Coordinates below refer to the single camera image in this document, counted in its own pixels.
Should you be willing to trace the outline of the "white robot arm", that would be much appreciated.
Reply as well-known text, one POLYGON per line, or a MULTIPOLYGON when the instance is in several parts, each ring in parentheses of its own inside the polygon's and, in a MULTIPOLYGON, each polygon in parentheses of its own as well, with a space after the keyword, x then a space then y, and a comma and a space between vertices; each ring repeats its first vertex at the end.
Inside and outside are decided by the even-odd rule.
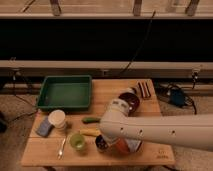
POLYGON ((118 138, 213 151, 213 114, 128 117, 129 105, 113 99, 99 123, 104 140, 118 138))

